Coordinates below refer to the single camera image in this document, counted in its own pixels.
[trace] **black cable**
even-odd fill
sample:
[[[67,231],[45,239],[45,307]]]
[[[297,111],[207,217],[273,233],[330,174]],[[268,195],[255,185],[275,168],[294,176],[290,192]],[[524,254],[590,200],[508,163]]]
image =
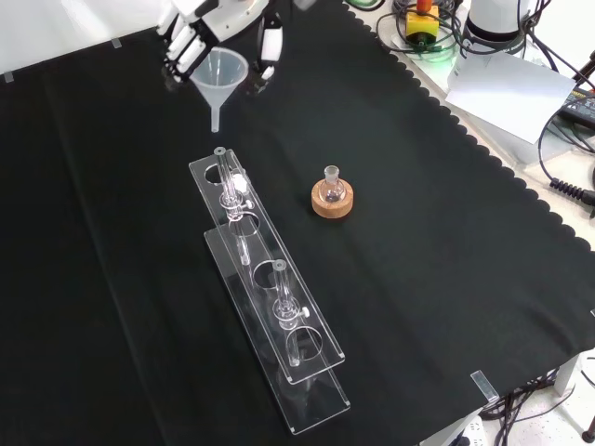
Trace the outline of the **black cable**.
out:
[[[557,407],[559,407],[560,405],[564,404],[565,402],[568,401],[568,399],[570,397],[573,396],[573,393],[575,393],[575,389],[576,386],[573,387],[573,389],[570,391],[570,393],[568,394],[568,396],[566,398],[564,398],[562,401],[560,401],[558,404],[556,404],[555,406],[553,406],[552,408],[550,408],[549,410],[543,412],[543,413],[538,413],[537,415],[532,415],[532,416],[527,416],[525,418],[521,418],[520,420],[516,420],[516,423],[520,423],[521,421],[527,421],[527,420],[533,420],[534,418],[538,418],[540,416],[545,415],[546,413],[550,413],[551,411],[553,411],[554,409],[556,409]]]
[[[556,65],[556,62],[554,62],[554,59],[551,56],[551,54],[549,53],[548,49],[543,45],[543,42],[541,42],[540,40],[535,40],[535,39],[533,41],[535,42],[535,44],[537,45],[537,47],[541,50],[541,52],[543,53],[543,55],[548,60],[549,67],[554,72],[560,72],[560,70],[558,70],[558,66]]]
[[[554,178],[548,172],[548,169],[546,168],[546,166],[545,166],[545,164],[543,162],[543,154],[542,154],[542,150],[541,150],[541,146],[542,146],[542,143],[543,143],[543,137],[544,137],[544,135],[546,134],[546,131],[547,131],[546,129],[549,127],[549,125],[554,120],[554,118],[558,115],[558,113],[562,111],[562,109],[568,107],[569,105],[573,105],[573,104],[576,104],[578,102],[582,102],[584,100],[591,99],[591,98],[593,98],[593,96],[585,96],[584,98],[576,99],[576,100],[570,101],[568,103],[565,103],[554,114],[551,115],[551,117],[546,122],[546,125],[543,127],[543,130],[541,130],[541,135],[539,136],[539,140],[537,141],[537,154],[539,155],[539,164],[541,165],[541,170],[543,170],[543,173],[546,174],[546,177],[548,177],[551,181],[553,181],[554,179],[557,179],[557,178]]]
[[[527,36],[524,36],[524,40],[522,41],[522,55],[521,58],[524,60],[524,55],[527,52]]]
[[[371,7],[363,7],[363,6],[358,5],[357,3],[353,2],[352,0],[345,0],[345,3],[347,3],[350,7],[353,7],[359,11],[371,12],[371,11],[376,11],[377,9],[381,8],[386,3],[386,0],[380,0],[377,4],[375,4]]]
[[[585,77],[583,75],[582,72],[580,72],[579,70],[577,70],[575,67],[573,67],[570,63],[568,63],[565,59],[563,59],[560,55],[558,55],[558,53],[556,53],[553,49],[551,49],[549,46],[547,46],[546,44],[544,44],[541,40],[539,40],[535,33],[531,30],[529,30],[529,35],[531,36],[531,38],[533,39],[533,41],[536,44],[540,44],[542,45],[549,53],[553,54],[554,57],[556,59],[558,59],[561,63],[563,63],[564,65],[566,65],[568,68],[570,68],[573,72],[576,73],[576,75],[583,81],[586,82],[587,84],[589,84],[591,86],[591,88],[595,89],[595,84],[593,84],[587,77]]]
[[[455,46],[455,44],[452,44],[450,46],[447,47],[442,47],[439,46],[438,44],[440,44],[441,42],[444,42],[445,40],[449,39],[452,36],[452,33],[449,33],[448,35],[446,35],[445,37],[437,40],[436,42],[434,42],[433,44],[427,45],[427,46],[418,46],[419,49],[401,49],[399,47],[396,46],[390,46],[388,44],[386,44],[383,40],[382,37],[380,36],[380,22],[388,17],[401,17],[401,15],[406,14],[409,11],[417,11],[416,9],[412,8],[412,7],[407,7],[407,8],[403,8],[401,10],[399,10],[398,12],[391,12],[389,14],[385,14],[381,17],[378,18],[377,22],[376,22],[376,37],[378,40],[378,43],[385,49],[389,50],[389,51],[394,51],[397,53],[404,53],[404,54],[420,54],[420,53],[439,53],[442,51],[446,51],[448,49],[451,49]],[[428,17],[432,17],[436,20],[440,20],[440,18],[432,15],[432,14],[422,14],[422,15],[426,15]],[[399,35],[401,36],[401,38],[406,42],[404,36],[403,36],[403,32],[401,31],[401,27],[399,26],[399,22],[397,21],[397,32],[399,33]]]
[[[573,132],[573,135],[575,135],[575,137],[582,142],[583,144],[585,144],[585,147],[587,147],[587,151],[590,153],[595,153],[595,149],[593,149],[593,146],[591,146],[578,132],[578,129],[576,128],[576,124],[572,124],[572,126],[570,127],[570,129]]]
[[[568,134],[566,133],[566,131],[565,131],[563,128],[561,128],[559,125],[557,125],[555,121],[552,121],[552,123],[551,123],[551,124],[552,124],[554,127],[556,127],[556,128],[558,129],[558,131],[559,131],[559,132],[562,134],[562,135],[559,135],[559,134],[557,134],[556,132],[553,132],[553,131],[552,131],[552,130],[551,130],[549,127],[548,127],[548,131],[549,131],[549,132],[550,132],[552,135],[555,135],[556,137],[558,137],[558,138],[559,138],[559,139],[561,139],[562,141],[564,141],[564,142],[567,142],[568,144],[572,144],[573,146],[575,146],[575,147],[579,148],[580,150],[582,150],[582,151],[584,151],[584,152],[586,152],[586,153],[589,153],[589,154],[591,154],[591,155],[595,154],[595,151],[592,151],[590,148],[580,145],[580,143],[579,143],[579,142],[577,142],[575,139],[572,139],[572,137],[571,137],[570,135],[568,135]]]
[[[591,378],[589,378],[587,376],[587,374],[585,373],[585,371],[581,370],[580,373],[585,377],[585,379],[588,381],[589,384],[591,384],[593,387],[595,387],[595,383],[591,380]]]
[[[498,401],[480,412],[482,420],[503,419],[502,426],[496,434],[496,446],[508,445],[510,431],[517,422],[517,418],[521,413],[523,405],[537,390],[553,386],[557,374],[558,369],[552,371],[545,377],[542,376],[531,380],[526,385],[515,389],[513,392],[500,398]]]

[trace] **acrylic test tube rack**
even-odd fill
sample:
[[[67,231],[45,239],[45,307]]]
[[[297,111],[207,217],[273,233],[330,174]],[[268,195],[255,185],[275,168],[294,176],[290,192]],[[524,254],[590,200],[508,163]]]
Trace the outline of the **acrylic test tube rack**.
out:
[[[205,233],[293,434],[350,408],[332,368],[345,355],[233,151],[190,164],[216,227]]]

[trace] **white paper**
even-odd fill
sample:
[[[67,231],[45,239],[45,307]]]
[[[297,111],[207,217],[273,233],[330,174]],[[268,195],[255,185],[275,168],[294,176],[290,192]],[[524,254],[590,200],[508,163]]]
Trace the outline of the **white paper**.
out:
[[[507,53],[468,55],[446,101],[535,144],[574,87],[572,79]]]

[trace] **black tablecloth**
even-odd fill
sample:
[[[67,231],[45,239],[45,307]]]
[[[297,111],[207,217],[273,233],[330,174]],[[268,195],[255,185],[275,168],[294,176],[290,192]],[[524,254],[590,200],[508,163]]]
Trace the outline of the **black tablecloth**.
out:
[[[251,58],[254,43],[231,47]],[[159,48],[139,33],[2,87],[0,411],[17,400],[32,443],[149,444],[159,426],[175,446],[411,445],[485,404],[476,370],[504,394],[595,346],[588,244],[338,1],[286,21],[276,79],[234,95],[218,135],[190,86],[165,91]],[[188,163],[218,145],[236,151],[346,353],[351,411],[297,438],[203,240],[213,223]],[[310,207],[328,164],[355,190],[341,221]]]

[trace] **white wall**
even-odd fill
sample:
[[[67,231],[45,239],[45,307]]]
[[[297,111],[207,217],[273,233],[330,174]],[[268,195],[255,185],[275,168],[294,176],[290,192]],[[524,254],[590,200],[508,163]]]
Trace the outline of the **white wall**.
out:
[[[0,0],[0,73],[155,25],[166,0]]]

